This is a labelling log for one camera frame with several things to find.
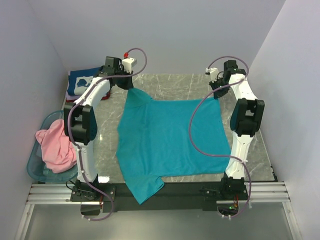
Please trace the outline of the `teal t-shirt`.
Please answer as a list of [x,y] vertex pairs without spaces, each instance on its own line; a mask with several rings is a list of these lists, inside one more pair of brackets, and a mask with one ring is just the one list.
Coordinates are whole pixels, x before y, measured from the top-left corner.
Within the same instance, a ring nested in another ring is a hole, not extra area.
[[230,145],[218,100],[155,100],[132,88],[117,127],[116,156],[139,204],[158,192],[164,177],[223,173]]

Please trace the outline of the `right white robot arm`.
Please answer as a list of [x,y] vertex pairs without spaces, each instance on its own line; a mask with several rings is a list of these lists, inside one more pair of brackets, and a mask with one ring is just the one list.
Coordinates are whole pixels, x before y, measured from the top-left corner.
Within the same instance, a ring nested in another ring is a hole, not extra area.
[[244,62],[238,57],[227,56],[223,63],[223,71],[211,65],[206,68],[205,74],[210,76],[209,85],[213,97],[217,100],[233,91],[236,104],[230,117],[232,131],[232,147],[229,163],[221,179],[219,193],[222,198],[230,200],[237,193],[242,193],[245,187],[245,160],[247,159],[250,144],[260,129],[265,102],[259,100],[253,93],[247,76],[249,68],[239,68],[237,61]]

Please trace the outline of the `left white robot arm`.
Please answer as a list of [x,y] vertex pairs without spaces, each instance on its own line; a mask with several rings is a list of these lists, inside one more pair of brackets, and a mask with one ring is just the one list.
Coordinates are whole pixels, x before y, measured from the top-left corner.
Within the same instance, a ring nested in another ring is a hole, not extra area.
[[133,88],[133,68],[136,64],[137,60],[127,54],[123,59],[107,56],[84,93],[63,108],[65,135],[75,150],[77,180],[86,183],[82,195],[88,201],[94,201],[100,195],[100,188],[94,185],[98,179],[93,150],[93,141],[98,133],[95,109],[113,86],[123,90]]

